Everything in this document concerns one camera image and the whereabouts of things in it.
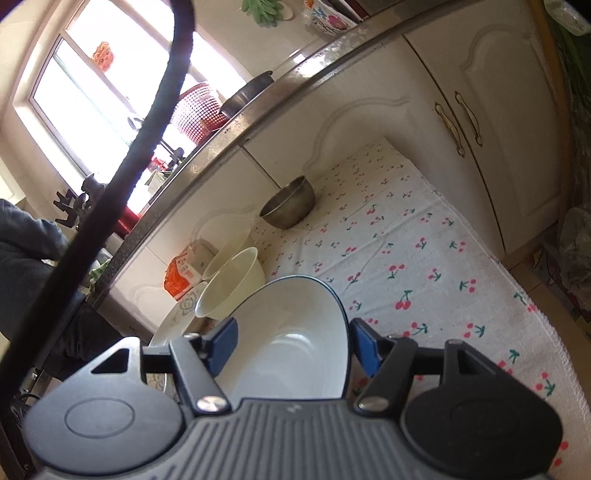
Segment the small floral white plate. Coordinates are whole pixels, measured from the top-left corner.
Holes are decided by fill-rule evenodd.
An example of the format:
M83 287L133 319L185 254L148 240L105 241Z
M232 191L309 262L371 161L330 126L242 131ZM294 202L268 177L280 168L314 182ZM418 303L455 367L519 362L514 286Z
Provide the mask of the small floral white plate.
M195 316L198 300L204 292L207 282L200 282L187 291L170 310L149 342L149 347L166 346L170 341L182 337L185 333L197 332L204 319ZM171 374L147 373L147 384L178 400L176 388Z

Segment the cream bowl front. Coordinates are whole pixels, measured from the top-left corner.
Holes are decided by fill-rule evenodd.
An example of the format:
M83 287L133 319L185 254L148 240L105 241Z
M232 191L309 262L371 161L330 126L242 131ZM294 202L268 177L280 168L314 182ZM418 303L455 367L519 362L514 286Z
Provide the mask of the cream bowl front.
M264 284L266 277L259 263L259 250L246 248L233 256L207 284L195 306L195 316L221 321Z

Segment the cream bowl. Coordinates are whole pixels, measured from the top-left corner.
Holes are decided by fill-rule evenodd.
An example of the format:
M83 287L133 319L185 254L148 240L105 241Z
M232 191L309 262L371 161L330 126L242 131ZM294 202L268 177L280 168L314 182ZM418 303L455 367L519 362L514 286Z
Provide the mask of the cream bowl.
M233 217L221 223L217 242L211 244L202 239L204 244L216 249L211 262L202 273L202 280L211 280L236 254L253 246L252 227L252 219Z
M195 306L195 316L221 321L264 284L266 277L259 263L259 250L246 248L233 256L207 284Z

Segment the blue-rimmed white plate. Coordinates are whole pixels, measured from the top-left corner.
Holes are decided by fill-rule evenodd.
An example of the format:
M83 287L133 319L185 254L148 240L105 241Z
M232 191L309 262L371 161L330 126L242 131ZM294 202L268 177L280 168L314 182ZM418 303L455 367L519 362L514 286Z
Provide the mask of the blue-rimmed white plate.
M259 288L231 312L238 343L215 378L233 407L245 399L338 399L351 365L349 320L335 291L291 275Z

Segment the stainless steel bowl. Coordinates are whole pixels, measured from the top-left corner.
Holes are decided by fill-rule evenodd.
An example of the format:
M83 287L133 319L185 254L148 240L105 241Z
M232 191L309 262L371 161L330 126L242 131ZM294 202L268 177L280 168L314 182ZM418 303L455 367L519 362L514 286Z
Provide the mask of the stainless steel bowl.
M270 226L287 230L304 220L315 206L315 190L304 176L293 181L273 195L259 217Z

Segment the orange white packet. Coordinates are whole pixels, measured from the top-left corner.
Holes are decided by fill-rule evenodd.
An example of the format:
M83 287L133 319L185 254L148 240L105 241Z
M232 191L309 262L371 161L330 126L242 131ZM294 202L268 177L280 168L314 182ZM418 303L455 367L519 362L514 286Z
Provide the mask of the orange white packet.
M164 276L164 289L176 301L197 285L213 259L214 254L197 240L188 244L169 263Z

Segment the cherry print tablecloth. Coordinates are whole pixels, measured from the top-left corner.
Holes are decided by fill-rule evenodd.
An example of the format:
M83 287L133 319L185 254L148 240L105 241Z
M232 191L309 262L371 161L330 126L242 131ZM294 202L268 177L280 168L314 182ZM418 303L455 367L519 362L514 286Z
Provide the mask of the cherry print tablecloth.
M317 203L294 228L254 226L266 277L317 277L382 335L469 343L559 414L551 475L588 478L590 408L567 349L468 221L385 139L314 188Z

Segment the red thermos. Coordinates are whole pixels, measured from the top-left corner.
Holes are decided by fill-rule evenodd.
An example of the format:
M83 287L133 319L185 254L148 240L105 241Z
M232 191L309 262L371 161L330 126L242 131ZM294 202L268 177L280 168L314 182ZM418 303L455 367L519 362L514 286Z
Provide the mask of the red thermos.
M121 239L125 239L133 230L139 219L140 217L126 206L114 225L114 233Z

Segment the person in dark clothes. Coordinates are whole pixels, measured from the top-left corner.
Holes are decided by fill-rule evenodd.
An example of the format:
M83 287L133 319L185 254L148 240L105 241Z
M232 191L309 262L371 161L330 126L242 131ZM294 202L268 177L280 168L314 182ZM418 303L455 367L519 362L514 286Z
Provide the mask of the person in dark clothes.
M68 238L52 221L35 219L11 202L1 201L1 333L12 341L21 330L36 297L68 247ZM36 365L63 381L122 335L77 292L59 324L60 333Z

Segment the clear plastic bag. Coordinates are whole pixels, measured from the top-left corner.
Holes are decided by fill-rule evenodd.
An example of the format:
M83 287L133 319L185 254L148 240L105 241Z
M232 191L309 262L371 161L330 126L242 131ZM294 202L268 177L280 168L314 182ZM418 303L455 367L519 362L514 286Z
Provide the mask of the clear plastic bag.
M559 239L562 282L571 292L590 292L590 203L571 208Z

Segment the red plastic basket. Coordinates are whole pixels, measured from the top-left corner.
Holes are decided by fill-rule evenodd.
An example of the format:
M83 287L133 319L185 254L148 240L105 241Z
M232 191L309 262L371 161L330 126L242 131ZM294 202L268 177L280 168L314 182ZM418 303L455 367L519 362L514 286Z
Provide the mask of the red plastic basket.
M207 82L200 82L183 92L171 117L171 124L195 145L228 122L221 113L221 99Z

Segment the dark pan on counter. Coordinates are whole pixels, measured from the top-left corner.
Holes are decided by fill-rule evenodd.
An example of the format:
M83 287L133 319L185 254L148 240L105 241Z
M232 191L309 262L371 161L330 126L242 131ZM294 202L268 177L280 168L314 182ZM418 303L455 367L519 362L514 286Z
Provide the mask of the dark pan on counter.
M240 110L256 98L256 96L259 96L259 94L271 84L273 84L273 71L267 70L256 75L256 77L253 77L252 80L245 84L245 86L225 100L219 108L219 113L228 119L235 117Z

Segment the wooden rolling pin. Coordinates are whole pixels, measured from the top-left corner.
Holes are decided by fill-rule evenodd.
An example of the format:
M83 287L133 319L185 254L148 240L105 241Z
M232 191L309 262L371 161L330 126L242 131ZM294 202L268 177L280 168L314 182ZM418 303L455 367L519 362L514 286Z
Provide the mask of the wooden rolling pin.
M565 84L565 76L559 52L544 4L538 0L528 0L527 4L538 31L544 57L549 68L551 83L554 88L561 152L560 205L563 209L568 209L570 207L572 191L572 158L574 152L570 98Z

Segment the floral plastic bag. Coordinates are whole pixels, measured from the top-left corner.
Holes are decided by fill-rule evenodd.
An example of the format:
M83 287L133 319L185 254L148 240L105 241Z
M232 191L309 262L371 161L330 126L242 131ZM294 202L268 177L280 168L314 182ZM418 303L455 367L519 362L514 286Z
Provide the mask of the floral plastic bag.
M340 35L356 28L356 22L335 10L329 2L304 0L304 24L330 36Z

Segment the green rubber glove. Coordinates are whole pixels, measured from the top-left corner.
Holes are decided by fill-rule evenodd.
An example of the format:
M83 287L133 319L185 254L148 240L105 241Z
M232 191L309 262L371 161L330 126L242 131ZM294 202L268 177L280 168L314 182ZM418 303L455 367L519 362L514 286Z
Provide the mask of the green rubber glove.
M283 4L279 0L243 0L242 12L262 27L276 27L283 20Z

